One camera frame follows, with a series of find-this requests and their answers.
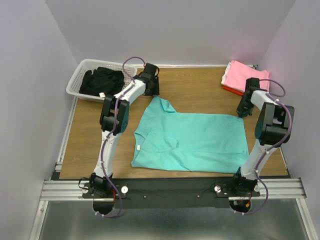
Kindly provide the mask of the teal t shirt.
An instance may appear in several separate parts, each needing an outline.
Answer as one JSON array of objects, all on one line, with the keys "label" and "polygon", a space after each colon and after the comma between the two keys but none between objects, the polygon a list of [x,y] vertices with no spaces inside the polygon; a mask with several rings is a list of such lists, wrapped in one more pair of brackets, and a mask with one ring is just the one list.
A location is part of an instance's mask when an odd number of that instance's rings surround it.
[{"label": "teal t shirt", "polygon": [[177,112],[160,97],[145,109],[134,137],[136,168],[233,174],[249,157],[241,118]]}]

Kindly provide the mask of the folded orange t shirt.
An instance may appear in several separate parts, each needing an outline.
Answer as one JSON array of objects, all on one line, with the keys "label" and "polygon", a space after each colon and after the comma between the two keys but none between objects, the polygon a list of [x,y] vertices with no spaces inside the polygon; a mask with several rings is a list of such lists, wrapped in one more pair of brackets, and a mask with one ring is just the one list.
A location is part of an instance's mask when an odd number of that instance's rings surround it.
[{"label": "folded orange t shirt", "polygon": [[225,86],[225,85],[223,85],[222,88],[223,88],[224,90],[226,90],[226,91],[229,91],[229,92],[231,92],[231,93],[233,93],[233,94],[236,94],[236,95],[238,95],[238,96],[241,96],[241,97],[244,95],[243,92],[241,92],[241,91],[239,91],[239,90],[236,90],[236,89],[234,89],[234,88]]}]

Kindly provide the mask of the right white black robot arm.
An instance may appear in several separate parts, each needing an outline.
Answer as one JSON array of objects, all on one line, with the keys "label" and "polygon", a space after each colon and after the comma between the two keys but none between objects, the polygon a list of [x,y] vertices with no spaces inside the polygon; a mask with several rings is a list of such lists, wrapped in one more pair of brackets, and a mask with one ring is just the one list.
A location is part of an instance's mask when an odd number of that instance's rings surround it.
[{"label": "right white black robot arm", "polygon": [[269,157],[291,136],[295,108],[281,103],[278,95],[262,89],[262,81],[255,77],[246,80],[244,94],[236,109],[240,118],[252,115],[254,107],[260,110],[253,149],[230,183],[230,191],[236,196],[254,191]]}]

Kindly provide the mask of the black t shirt in basket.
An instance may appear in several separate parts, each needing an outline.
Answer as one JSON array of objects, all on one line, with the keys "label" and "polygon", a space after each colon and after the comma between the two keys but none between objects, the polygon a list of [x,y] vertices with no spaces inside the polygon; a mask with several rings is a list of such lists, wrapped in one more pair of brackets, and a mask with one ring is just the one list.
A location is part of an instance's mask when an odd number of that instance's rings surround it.
[{"label": "black t shirt in basket", "polygon": [[100,93],[113,96],[122,91],[125,85],[124,79],[124,74],[120,70],[106,67],[88,70],[83,76],[79,93],[95,97],[99,97]]}]

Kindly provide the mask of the white plastic laundry basket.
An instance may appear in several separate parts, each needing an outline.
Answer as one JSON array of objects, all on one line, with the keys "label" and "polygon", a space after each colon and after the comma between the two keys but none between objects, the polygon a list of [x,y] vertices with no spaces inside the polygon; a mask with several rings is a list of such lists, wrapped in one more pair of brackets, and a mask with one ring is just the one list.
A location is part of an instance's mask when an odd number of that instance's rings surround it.
[{"label": "white plastic laundry basket", "polygon": [[127,100],[131,103],[135,101],[137,97],[143,94],[145,91],[145,84],[140,80],[135,80],[135,83],[132,82],[131,78],[123,71],[123,64],[118,62],[97,60],[97,59],[84,59],[75,69],[73,75],[71,76],[67,87],[66,92],[70,95],[73,95],[79,99],[92,101],[92,102],[104,102],[104,98],[98,96],[92,96],[87,94],[80,93],[80,87],[83,82],[84,75],[87,71],[96,70],[98,67],[108,68],[114,71],[122,71],[124,74],[124,86],[122,91],[114,96],[118,98],[122,93],[124,96],[122,100]]}]

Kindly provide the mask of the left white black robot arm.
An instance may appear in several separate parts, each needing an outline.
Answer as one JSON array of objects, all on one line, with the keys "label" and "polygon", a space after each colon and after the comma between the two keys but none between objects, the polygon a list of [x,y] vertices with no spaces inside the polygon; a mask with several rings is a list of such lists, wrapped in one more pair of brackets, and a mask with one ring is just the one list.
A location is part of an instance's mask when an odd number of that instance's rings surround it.
[{"label": "left white black robot arm", "polygon": [[107,197],[115,189],[111,182],[113,161],[117,144],[129,123],[130,105],[139,96],[160,94],[158,66],[145,63],[142,72],[131,78],[131,83],[121,92],[104,98],[99,123],[101,148],[98,161],[89,177],[89,187],[99,197]]}]

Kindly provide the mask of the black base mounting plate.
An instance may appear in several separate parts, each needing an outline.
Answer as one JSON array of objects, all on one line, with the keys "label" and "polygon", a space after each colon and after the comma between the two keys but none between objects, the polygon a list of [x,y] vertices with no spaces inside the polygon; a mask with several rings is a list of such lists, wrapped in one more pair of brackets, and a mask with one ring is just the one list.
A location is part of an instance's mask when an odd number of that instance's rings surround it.
[{"label": "black base mounting plate", "polygon": [[117,209],[229,208],[247,212],[260,196],[257,180],[242,177],[105,178],[91,176],[80,186],[96,211]]}]

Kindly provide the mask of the folded pink t shirt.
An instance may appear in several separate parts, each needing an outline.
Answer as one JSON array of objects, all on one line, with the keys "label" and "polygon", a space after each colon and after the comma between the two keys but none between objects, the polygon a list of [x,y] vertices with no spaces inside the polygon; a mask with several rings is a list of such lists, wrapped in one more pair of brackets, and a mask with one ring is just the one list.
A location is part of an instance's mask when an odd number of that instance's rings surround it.
[{"label": "folded pink t shirt", "polygon": [[266,70],[256,70],[239,61],[232,60],[225,69],[221,84],[244,93],[246,80],[250,78],[269,79],[270,73]]}]

